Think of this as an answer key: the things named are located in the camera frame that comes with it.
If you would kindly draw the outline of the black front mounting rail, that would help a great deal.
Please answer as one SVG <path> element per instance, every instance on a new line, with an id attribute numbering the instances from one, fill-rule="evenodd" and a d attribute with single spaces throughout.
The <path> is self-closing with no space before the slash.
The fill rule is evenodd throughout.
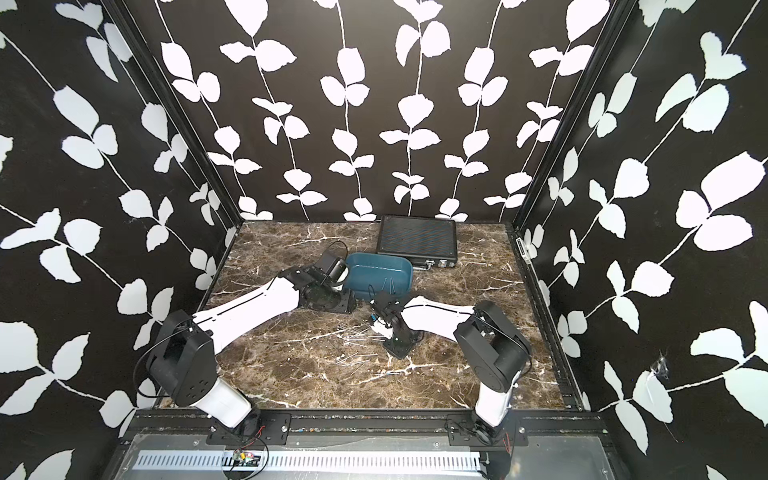
<path id="1" fill-rule="evenodd" d="M 572 410 L 513 410 L 499 427 L 482 427 L 468 409 L 263 409 L 228 428 L 194 409 L 143 410 L 133 417 L 121 446 L 140 434 L 201 436 L 206 445 L 240 446 L 253 438 L 269 446 L 319 435 L 445 437 L 451 446 L 526 446 L 535 437 L 610 436 L 602 418 Z"/>

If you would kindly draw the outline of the white perforated strip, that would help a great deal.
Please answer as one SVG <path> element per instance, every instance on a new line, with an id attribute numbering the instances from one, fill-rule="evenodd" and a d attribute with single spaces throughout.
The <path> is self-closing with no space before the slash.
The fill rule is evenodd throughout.
<path id="1" fill-rule="evenodd" d="M 477 452 L 446 451 L 194 451 L 141 450 L 135 471 L 264 471 L 327 473 L 473 474 Z"/>

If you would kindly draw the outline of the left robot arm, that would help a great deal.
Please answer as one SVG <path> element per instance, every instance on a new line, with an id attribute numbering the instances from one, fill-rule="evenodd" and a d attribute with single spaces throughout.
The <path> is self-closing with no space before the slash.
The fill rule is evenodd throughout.
<path id="1" fill-rule="evenodd" d="M 218 373 L 216 356 L 235 340 L 296 309 L 350 313 L 346 264 L 281 271 L 265 285 L 212 309 L 169 314 L 146 352 L 145 369 L 179 407 L 193 407 L 236 429 L 257 416 L 252 402 Z"/>

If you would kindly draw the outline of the teal plastic storage box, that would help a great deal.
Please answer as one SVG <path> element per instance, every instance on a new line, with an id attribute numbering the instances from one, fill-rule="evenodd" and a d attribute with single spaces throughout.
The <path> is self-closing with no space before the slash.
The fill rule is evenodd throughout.
<path id="1" fill-rule="evenodd" d="M 358 300 L 370 301 L 381 291 L 400 296 L 411 290 L 413 266 L 405 258 L 357 252 L 346 263 L 349 273 L 344 287 Z"/>

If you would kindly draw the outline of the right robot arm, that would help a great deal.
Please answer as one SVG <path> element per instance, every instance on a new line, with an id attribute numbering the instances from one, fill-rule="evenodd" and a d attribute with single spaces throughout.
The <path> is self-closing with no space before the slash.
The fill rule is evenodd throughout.
<path id="1" fill-rule="evenodd" d="M 406 358 L 431 333 L 456 343 L 480 381 L 473 425 L 468 428 L 485 444 L 499 436 L 518 380 L 532 367 L 532 347 L 499 306 L 482 300 L 456 306 L 421 295 L 395 296 L 380 291 L 369 301 L 371 324 L 384 328 L 383 348 Z"/>

